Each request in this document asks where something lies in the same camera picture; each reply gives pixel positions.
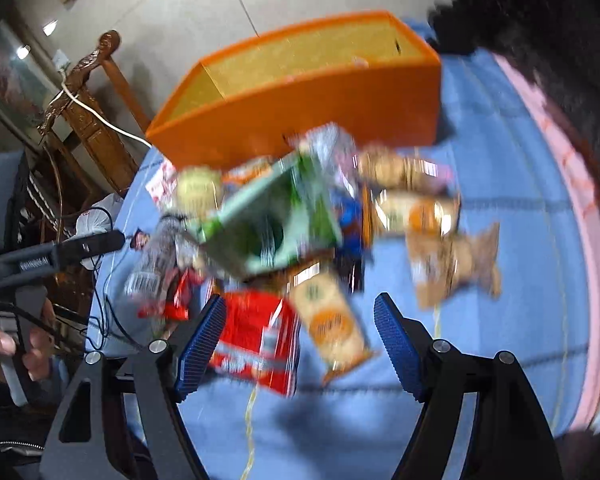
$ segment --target tile floor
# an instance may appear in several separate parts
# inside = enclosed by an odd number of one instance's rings
[[[362,9],[388,9],[424,19],[439,0],[17,0],[30,28],[50,52],[73,61],[90,52],[100,34],[115,28],[122,46],[114,58],[147,111],[155,114],[198,58],[219,48],[290,23]],[[48,38],[42,27],[58,26]],[[94,72],[90,87],[106,99],[110,117],[133,128],[122,103]]]

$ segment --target open box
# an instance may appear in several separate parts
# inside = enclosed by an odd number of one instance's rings
[[[331,121],[360,146],[424,146],[436,136],[440,71],[435,51],[388,12],[301,23],[201,59],[147,137],[179,169],[280,157],[285,139]]]

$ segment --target brown snack bag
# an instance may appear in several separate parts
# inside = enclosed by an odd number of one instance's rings
[[[389,189],[438,194],[446,187],[446,166],[423,158],[401,156],[383,146],[358,153],[358,174],[362,180]]]
[[[325,264],[315,264],[289,284],[289,301],[314,341],[329,370],[326,384],[374,355],[340,290],[337,276]]]
[[[475,237],[455,234],[445,238],[408,233],[411,277],[420,308],[433,308],[465,283],[477,282],[492,297],[502,289],[496,266],[500,224]]]
[[[385,189],[373,198],[375,231],[446,236],[458,228],[460,198],[431,197]]]

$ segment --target blue bed sheet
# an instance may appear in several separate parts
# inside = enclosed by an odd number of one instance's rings
[[[426,27],[414,27],[428,34]],[[523,102],[493,57],[443,57],[440,142],[420,153],[454,170],[462,195],[460,228],[476,234],[500,222],[498,266],[502,296],[494,301],[470,287],[436,312],[416,306],[407,252],[401,239],[380,239],[366,266],[365,291],[351,298],[371,348],[380,355],[328,388],[322,364],[301,331],[298,392],[283,399],[259,390],[252,423],[252,479],[391,478],[420,413],[404,393],[373,324],[376,295],[388,292],[407,317],[463,352],[492,357],[516,354],[539,397],[554,434],[569,427],[580,400],[589,341],[586,270],[580,235],[558,167]],[[157,220],[144,185],[162,160],[152,149],[130,188],[116,227],[150,232]],[[103,260],[97,291],[116,306],[138,258],[125,248]],[[100,316],[94,300],[92,315]],[[132,335],[150,333],[134,312],[117,310]],[[90,337],[98,341],[97,330]],[[110,338],[104,351],[132,351]],[[216,480],[240,478],[248,460],[245,410],[252,386],[220,378],[189,396],[180,414],[196,450]],[[468,445],[475,398],[466,396],[445,478],[458,478]],[[131,426],[140,430],[132,399]]]

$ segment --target metal screw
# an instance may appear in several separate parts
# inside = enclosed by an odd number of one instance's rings
[[[87,361],[88,365],[94,365],[100,360],[100,352],[89,352],[85,355],[84,360]]]
[[[498,354],[498,359],[500,359],[500,362],[503,362],[506,365],[512,365],[513,361],[516,360],[515,357],[513,357],[513,354],[511,352],[500,352],[500,354]]]
[[[445,354],[445,353],[449,352],[449,350],[451,350],[451,345],[449,344],[449,341],[445,341],[444,339],[436,339],[433,342],[433,349],[436,352]]]
[[[149,344],[149,352],[159,354],[167,348],[167,342],[164,339],[156,339]]]

